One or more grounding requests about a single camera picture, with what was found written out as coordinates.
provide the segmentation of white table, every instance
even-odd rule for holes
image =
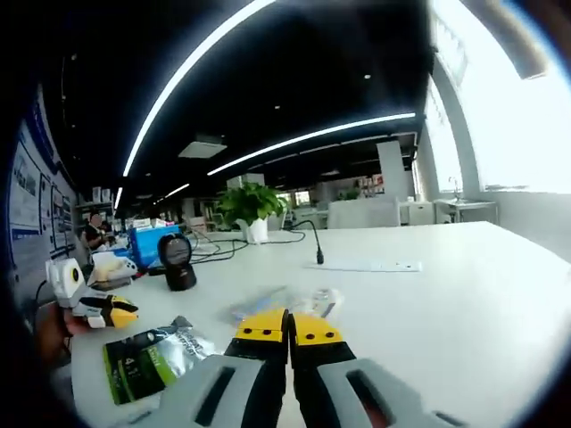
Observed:
[[[112,403],[105,343],[184,315],[224,350],[234,328],[219,319],[220,311],[284,284],[338,289],[344,303],[331,322],[353,352],[414,387],[427,409],[475,427],[506,424],[556,370],[571,331],[571,265],[553,253],[489,223],[325,230],[319,238],[326,258],[418,260],[423,271],[303,268],[315,261],[315,241],[307,233],[300,243],[250,246],[232,260],[197,265],[198,285],[186,292],[169,292],[160,276],[141,278],[115,291],[139,306],[136,323],[73,340],[79,413],[105,427],[157,400]],[[291,385],[280,426],[303,426]]]
[[[464,210],[493,210],[494,223],[500,224],[500,213],[498,212],[498,204],[493,201],[471,201],[468,199],[437,199],[434,205],[438,210],[439,207],[445,206],[454,216],[454,223],[462,222],[462,211]]]

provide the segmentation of potted plant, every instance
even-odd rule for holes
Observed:
[[[219,212],[227,225],[237,223],[248,243],[268,240],[268,216],[281,216],[287,202],[277,197],[275,190],[257,183],[228,189],[220,200]]]

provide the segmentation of black ceiling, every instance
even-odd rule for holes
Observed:
[[[420,131],[433,61],[425,2],[281,0],[232,30],[190,70],[151,126],[129,177],[122,178],[165,84],[205,37],[247,3],[144,0],[67,15],[61,51],[44,86],[54,140],[79,189],[122,185],[120,206],[141,193],[153,193],[154,201],[189,182],[181,195],[212,194],[227,178],[288,154]],[[292,137],[411,111],[415,119],[313,138],[206,176]],[[197,133],[224,136],[228,148],[209,160],[178,158]],[[413,140],[402,137],[401,144],[410,151]],[[284,187],[315,183],[331,169],[368,174],[373,162],[366,161],[375,159],[371,147],[347,144],[254,171]]]

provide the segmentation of green packet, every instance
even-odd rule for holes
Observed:
[[[218,353],[186,318],[103,347],[115,404],[148,397],[175,382],[210,354]]]

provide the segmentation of white pot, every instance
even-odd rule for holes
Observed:
[[[242,219],[236,220],[236,223],[240,226],[244,239],[248,243],[265,243],[268,240],[268,218],[263,220],[258,218],[251,226],[248,226]]]

